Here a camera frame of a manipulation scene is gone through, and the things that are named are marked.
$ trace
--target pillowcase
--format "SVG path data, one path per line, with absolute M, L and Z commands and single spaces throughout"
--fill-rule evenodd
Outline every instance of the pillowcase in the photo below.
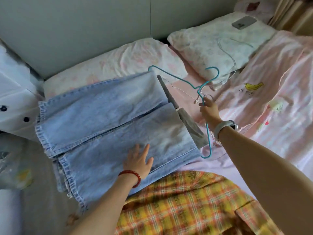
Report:
M 248 63 L 251 55 L 276 33 L 272 27 L 257 20 L 256 23 L 238 30 L 232 23 L 247 14 L 233 12 L 201 26 L 182 29 L 171 33 L 167 40 L 177 49 L 190 65 L 206 80 L 211 80 L 217 71 L 205 70 L 215 66 L 219 77 L 212 84 L 225 83 L 231 72 Z
M 45 97 L 49 99 L 96 82 L 146 72 L 151 65 L 181 78 L 188 75 L 183 61 L 168 45 L 152 38 L 140 39 L 49 78 L 44 84 Z M 156 68 L 152 70 L 170 82 L 177 80 Z

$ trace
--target banana print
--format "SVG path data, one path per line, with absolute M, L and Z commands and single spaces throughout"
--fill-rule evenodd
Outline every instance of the banana print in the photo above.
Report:
M 260 82 L 257 85 L 252 85 L 252 84 L 249 84 L 249 83 L 245 83 L 245 87 L 246 87 L 247 90 L 258 90 L 263 85 L 264 85 L 263 82 Z

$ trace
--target smartphone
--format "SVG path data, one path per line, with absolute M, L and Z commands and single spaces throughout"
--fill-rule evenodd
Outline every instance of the smartphone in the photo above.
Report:
M 252 25 L 253 23 L 256 23 L 256 19 L 254 19 L 251 16 L 245 16 L 243 18 L 241 18 L 240 20 L 235 21 L 234 23 L 232 23 L 232 26 L 242 30 L 250 25 Z

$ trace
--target striped curtain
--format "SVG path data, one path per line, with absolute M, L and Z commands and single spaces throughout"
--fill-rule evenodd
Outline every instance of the striped curtain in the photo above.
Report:
M 313 36 L 313 0 L 280 0 L 269 25 L 277 30 Z

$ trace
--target plaid shirt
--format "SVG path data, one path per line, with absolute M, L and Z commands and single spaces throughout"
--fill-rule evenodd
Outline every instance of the plaid shirt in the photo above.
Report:
M 170 174 L 125 202 L 115 234 L 282 234 L 259 202 L 213 173 Z

